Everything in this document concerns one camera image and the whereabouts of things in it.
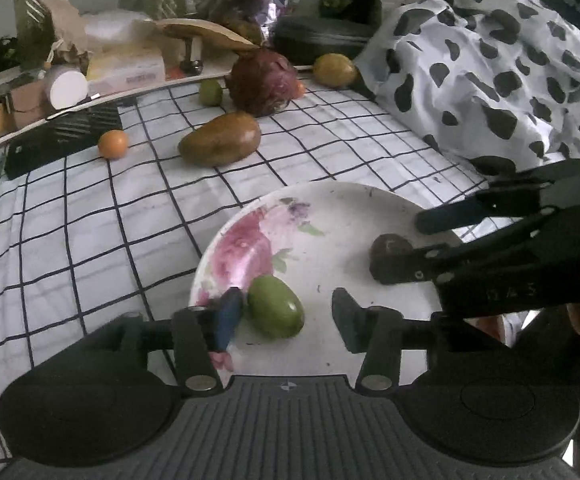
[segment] checkered tablecloth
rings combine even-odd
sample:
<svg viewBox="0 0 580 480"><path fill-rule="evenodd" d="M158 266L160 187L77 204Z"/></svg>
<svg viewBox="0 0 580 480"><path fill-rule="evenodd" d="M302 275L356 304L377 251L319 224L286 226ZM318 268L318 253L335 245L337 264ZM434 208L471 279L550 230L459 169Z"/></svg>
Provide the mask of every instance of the checkered tablecloth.
<svg viewBox="0 0 580 480"><path fill-rule="evenodd" d="M259 149L219 169L177 155L188 132L233 110L198 102L196 84L120 106L131 147L96 147L0 182L0 395L30 367L126 312L166 319L188 305L196 266L239 208L282 186L335 179L430 208L486 186L375 104L310 80L306 95L259 120ZM458 231L464 240L506 221ZM174 383L154 352L148 368ZM10 454L0 435L0 468Z"/></svg>

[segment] metal screw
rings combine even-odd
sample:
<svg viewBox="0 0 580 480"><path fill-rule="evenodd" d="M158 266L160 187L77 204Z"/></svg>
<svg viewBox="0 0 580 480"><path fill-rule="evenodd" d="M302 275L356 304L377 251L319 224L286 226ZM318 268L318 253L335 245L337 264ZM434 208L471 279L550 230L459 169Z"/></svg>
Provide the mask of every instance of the metal screw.
<svg viewBox="0 0 580 480"><path fill-rule="evenodd" d="M361 385L374 392L382 392L392 387L392 381L385 375L366 375L361 379Z"/></svg>
<svg viewBox="0 0 580 480"><path fill-rule="evenodd" d="M443 285L444 283L450 282L454 279L454 274L452 272L444 272L436 277L436 282L439 285Z"/></svg>
<svg viewBox="0 0 580 480"><path fill-rule="evenodd" d="M186 379L186 386L194 392L207 392L216 386L216 379L208 375L194 375Z"/></svg>

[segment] floral plate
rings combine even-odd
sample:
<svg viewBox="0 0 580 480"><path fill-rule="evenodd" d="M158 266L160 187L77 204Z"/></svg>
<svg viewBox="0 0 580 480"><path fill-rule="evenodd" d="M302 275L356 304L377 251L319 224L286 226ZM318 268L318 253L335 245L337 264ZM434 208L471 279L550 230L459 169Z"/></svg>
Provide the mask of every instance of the floral plate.
<svg viewBox="0 0 580 480"><path fill-rule="evenodd" d="M247 290L261 274L274 274L299 297L305 325L290 339L270 340L242 320L228 346L242 375L345 374L356 381L364 355L350 354L332 320L332 291L345 287L362 306L396 308L411 319L439 310L432 283L380 285L369 272L369 248L384 233L414 247L457 244L452 233L420 234L421 209L393 193L361 184L324 181L272 192L242 209L217 233L196 271L190 304L207 304L231 286ZM426 370L422 351L403 356L401 382ZM220 370L224 383L230 372Z"/></svg>

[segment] black pouch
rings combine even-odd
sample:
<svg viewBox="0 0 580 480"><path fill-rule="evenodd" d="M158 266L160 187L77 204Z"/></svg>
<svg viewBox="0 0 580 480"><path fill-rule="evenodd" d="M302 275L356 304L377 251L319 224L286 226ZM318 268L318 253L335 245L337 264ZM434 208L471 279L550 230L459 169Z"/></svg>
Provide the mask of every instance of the black pouch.
<svg viewBox="0 0 580 480"><path fill-rule="evenodd" d="M284 16L276 23L273 45L294 65L312 65L323 54L343 54L354 59L372 38L370 25L312 18Z"/></svg>

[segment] black and white fabric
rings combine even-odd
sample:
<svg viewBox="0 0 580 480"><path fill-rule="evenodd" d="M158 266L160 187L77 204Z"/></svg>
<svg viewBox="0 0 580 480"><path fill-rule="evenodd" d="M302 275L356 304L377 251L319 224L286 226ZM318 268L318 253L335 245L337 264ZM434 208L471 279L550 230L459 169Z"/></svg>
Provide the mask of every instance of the black and white fabric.
<svg viewBox="0 0 580 480"><path fill-rule="evenodd" d="M539 0L421 0L356 59L376 102L484 174L580 158L580 30Z"/></svg>
<svg viewBox="0 0 580 480"><path fill-rule="evenodd" d="M177 143L233 110L204 108L196 84L120 107L128 154L96 147L0 182L0 395L14 379L127 312L167 319L188 305L201 258L219 228L257 197L335 179L391 190L423 207L485 187L372 102L306 80L307 93L259 120L256 153L220 169L195 168ZM507 224L488 219L464 240ZM172 362L148 369L174 384ZM10 453L0 435L0 468Z"/></svg>

